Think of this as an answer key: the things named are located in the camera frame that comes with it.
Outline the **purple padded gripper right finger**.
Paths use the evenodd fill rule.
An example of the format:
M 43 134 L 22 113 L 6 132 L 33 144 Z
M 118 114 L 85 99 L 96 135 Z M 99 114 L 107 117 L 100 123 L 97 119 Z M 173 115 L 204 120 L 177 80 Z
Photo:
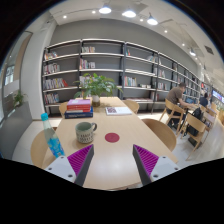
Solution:
M 133 157 L 143 186 L 180 170 L 168 157 L 157 156 L 138 145 L 133 145 Z

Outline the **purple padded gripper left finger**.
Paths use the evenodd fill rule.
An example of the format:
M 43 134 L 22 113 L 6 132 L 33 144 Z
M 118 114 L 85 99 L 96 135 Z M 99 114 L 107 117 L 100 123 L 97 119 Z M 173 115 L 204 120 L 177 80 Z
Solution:
M 46 168 L 46 171 L 83 186 L 93 155 L 94 145 L 91 144 L 68 157 L 59 156 Z

